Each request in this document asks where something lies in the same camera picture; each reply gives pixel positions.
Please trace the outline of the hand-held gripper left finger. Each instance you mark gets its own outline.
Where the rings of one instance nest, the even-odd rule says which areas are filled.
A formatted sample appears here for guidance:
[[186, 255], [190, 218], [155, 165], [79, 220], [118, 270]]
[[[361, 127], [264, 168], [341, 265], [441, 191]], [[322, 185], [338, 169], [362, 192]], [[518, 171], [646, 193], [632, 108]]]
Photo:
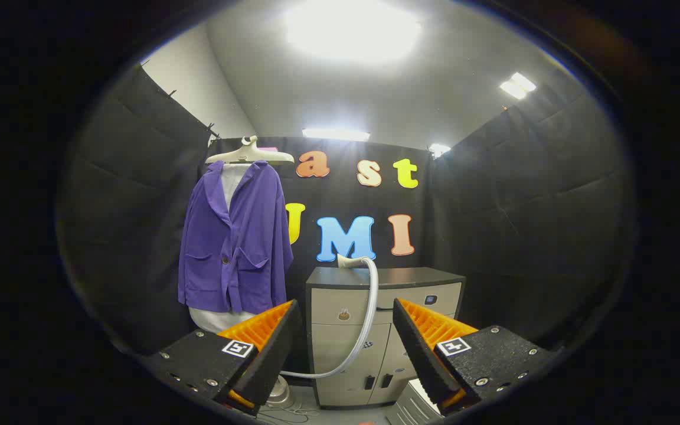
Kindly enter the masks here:
[[219, 333], [192, 331], [140, 361], [200, 406], [255, 417], [278, 382], [300, 323], [299, 302], [292, 299]]

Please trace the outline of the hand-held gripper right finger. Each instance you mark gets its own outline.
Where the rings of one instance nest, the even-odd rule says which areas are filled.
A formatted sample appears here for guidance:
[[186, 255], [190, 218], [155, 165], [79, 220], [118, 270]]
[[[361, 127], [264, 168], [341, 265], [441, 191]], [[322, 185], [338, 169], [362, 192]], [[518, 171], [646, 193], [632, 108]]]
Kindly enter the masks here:
[[504, 326], [480, 330], [396, 298], [393, 324], [429, 400], [443, 416], [488, 406], [545, 375], [561, 357]]

